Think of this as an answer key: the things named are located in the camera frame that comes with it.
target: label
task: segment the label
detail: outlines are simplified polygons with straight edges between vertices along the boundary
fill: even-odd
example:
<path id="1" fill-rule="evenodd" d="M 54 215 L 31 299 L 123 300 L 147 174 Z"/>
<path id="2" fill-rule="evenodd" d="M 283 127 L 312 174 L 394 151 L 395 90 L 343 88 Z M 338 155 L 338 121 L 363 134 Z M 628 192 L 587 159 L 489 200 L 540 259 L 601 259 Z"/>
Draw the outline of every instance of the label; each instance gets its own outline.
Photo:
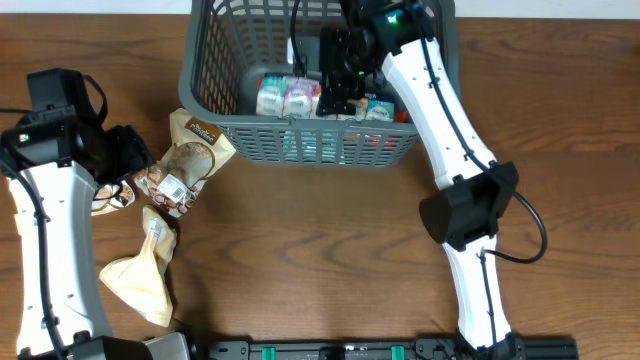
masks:
<path id="1" fill-rule="evenodd" d="M 149 234 L 151 234 L 151 239 L 156 241 L 156 244 L 161 238 L 164 238 L 164 232 L 164 227 L 158 219 L 151 220 L 151 224 L 149 224 Z"/>
<path id="2" fill-rule="evenodd" d="M 196 118 L 191 118 L 191 120 L 189 120 L 184 127 L 192 133 L 198 135 L 209 145 L 215 144 L 220 137 L 220 129 L 218 129 L 215 125 L 206 123 Z"/>
<path id="3" fill-rule="evenodd" d="M 158 191 L 167 196 L 174 203 L 180 202 L 187 193 L 187 187 L 175 176 L 169 174 L 158 185 Z"/>

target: barcode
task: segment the barcode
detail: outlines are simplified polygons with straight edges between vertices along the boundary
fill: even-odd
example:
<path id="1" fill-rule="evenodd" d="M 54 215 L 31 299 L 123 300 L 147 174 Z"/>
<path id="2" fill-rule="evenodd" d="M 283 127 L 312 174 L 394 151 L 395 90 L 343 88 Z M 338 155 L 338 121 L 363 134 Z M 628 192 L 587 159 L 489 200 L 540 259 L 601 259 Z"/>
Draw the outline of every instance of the barcode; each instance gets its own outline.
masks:
<path id="1" fill-rule="evenodd" d="M 180 199 L 184 195 L 184 189 L 176 189 L 171 196 L 174 199 Z"/>

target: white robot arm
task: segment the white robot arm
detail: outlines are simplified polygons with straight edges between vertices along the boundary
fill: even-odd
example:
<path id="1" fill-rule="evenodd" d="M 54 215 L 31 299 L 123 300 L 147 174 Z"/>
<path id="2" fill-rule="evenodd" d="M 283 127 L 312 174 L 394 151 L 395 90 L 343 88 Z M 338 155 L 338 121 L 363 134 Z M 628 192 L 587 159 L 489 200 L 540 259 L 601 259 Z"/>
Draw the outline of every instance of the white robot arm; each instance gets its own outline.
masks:
<path id="1" fill-rule="evenodd" d="M 456 96 L 447 73 L 444 70 L 438 42 L 434 39 L 427 43 L 429 55 L 436 72 L 442 94 L 447 102 L 460 132 L 473 148 L 476 157 L 485 166 L 490 167 L 496 159 L 480 140 Z M 389 54 L 382 64 L 382 71 L 387 81 L 397 91 L 404 102 L 413 123 L 427 149 L 433 167 L 436 185 L 439 189 L 452 186 L 458 176 L 470 179 L 480 173 L 456 137 L 444 113 L 442 105 L 431 84 L 432 79 L 427 71 L 427 64 L 420 40 L 415 40 L 401 47 L 398 55 Z M 458 296 L 459 331 L 466 341 L 478 349 L 493 345 L 489 309 L 485 293 L 483 273 L 479 260 L 483 249 L 494 250 L 496 236 L 483 236 L 469 243 L 464 251 L 458 251 L 451 245 L 443 244 L 449 258 L 453 280 Z M 501 341 L 511 332 L 502 309 L 495 258 L 487 258 L 487 275 L 493 301 L 493 312 L 496 323 L 497 341 Z"/>
<path id="2" fill-rule="evenodd" d="M 47 255 L 51 307 L 61 342 L 73 344 L 74 335 L 87 331 L 94 337 L 111 336 L 102 307 L 91 233 L 91 201 L 97 184 L 80 164 L 58 167 L 48 163 L 23 170 L 22 175 L 42 198 L 47 215 Z M 24 309 L 17 348 L 32 355 L 53 350 L 43 324 L 40 297 L 38 231 L 34 207 L 25 189 L 9 183 L 18 209 L 16 224 L 22 236 Z"/>

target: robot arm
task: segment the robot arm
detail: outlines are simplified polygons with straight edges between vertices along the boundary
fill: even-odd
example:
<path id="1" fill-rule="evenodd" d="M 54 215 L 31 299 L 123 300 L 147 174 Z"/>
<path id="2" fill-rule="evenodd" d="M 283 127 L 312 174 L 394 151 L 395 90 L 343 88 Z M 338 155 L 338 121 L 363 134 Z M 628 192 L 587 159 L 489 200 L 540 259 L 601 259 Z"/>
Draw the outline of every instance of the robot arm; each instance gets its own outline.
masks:
<path id="1" fill-rule="evenodd" d="M 152 157 L 131 127 L 102 129 L 106 99 L 90 77 L 53 69 L 27 79 L 33 111 L 0 139 L 22 236 L 19 358 L 50 358 L 54 350 L 61 359 L 73 345 L 74 356 L 82 359 L 78 354 L 92 339 L 97 342 L 91 349 L 127 347 L 125 341 L 106 337 L 112 331 L 98 290 L 91 203 L 98 186 L 120 183 L 148 167 Z M 85 80 L 103 95 L 98 113 Z"/>
<path id="2" fill-rule="evenodd" d="M 362 97 L 364 75 L 375 76 L 376 69 L 382 70 L 407 107 L 440 189 L 421 202 L 420 214 L 449 258 L 460 310 L 459 331 L 474 350 L 490 348 L 505 339 L 511 328 L 502 310 L 495 259 L 484 258 L 484 251 L 496 247 L 497 219 L 517 184 L 515 167 L 498 165 L 471 126 L 447 76 L 431 24 L 426 16 L 418 18 L 418 13 L 425 12 L 420 2 L 342 0 L 341 6 L 348 30 L 323 29 L 319 115 L 354 111 L 341 99 Z M 425 33 L 426 51 L 420 40 Z M 343 41 L 329 41 L 332 34 Z M 507 186 L 491 176 L 506 179 Z M 491 300 L 485 273 L 494 294 Z"/>
<path id="3" fill-rule="evenodd" d="M 76 162 L 58 167 L 48 163 L 23 170 L 22 175 L 40 196 L 47 215 L 47 255 L 51 307 L 63 345 L 74 342 L 76 333 L 92 338 L 112 335 L 102 307 L 95 268 L 91 233 L 91 202 L 96 182 Z M 24 309 L 17 348 L 37 355 L 53 350 L 40 297 L 38 232 L 34 208 L 18 180 L 9 183 L 22 236 Z"/>
<path id="4" fill-rule="evenodd" d="M 440 49 L 434 39 L 427 43 L 430 47 L 431 63 L 436 71 L 440 89 L 451 114 L 467 143 L 474 149 L 476 157 L 487 167 L 495 162 L 495 157 L 487 149 L 467 118 L 456 96 L 440 57 Z M 440 190 L 453 186 L 462 179 L 470 179 L 482 171 L 466 158 L 464 149 L 456 137 L 433 89 L 433 81 L 427 71 L 422 45 L 415 40 L 401 47 L 401 53 L 389 54 L 385 58 L 382 71 L 387 81 L 397 91 L 407 107 L 418 133 L 422 138 L 433 167 L 434 178 Z M 433 218 L 435 214 L 425 214 Z M 466 244 L 466 249 L 458 251 L 444 243 L 449 258 L 453 280 L 458 296 L 459 331 L 475 349 L 493 345 L 488 299 L 485 293 L 483 273 L 479 260 L 483 249 L 494 250 L 497 237 L 482 236 Z M 495 258 L 487 258 L 487 275 L 493 302 L 497 341 L 511 332 L 500 300 Z"/>

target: cream paper bag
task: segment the cream paper bag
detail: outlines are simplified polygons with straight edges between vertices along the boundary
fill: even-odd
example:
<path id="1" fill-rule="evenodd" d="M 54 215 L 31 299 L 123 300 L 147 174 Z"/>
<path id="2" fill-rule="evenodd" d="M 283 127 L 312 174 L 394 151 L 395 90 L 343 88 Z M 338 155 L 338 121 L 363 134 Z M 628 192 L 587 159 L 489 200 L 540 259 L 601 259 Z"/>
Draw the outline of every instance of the cream paper bag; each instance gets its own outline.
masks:
<path id="1" fill-rule="evenodd" d="M 173 305 L 164 273 L 173 257 L 176 233 L 147 205 L 142 210 L 146 234 L 140 254 L 116 260 L 100 272 L 100 280 L 148 321 L 167 327 Z"/>

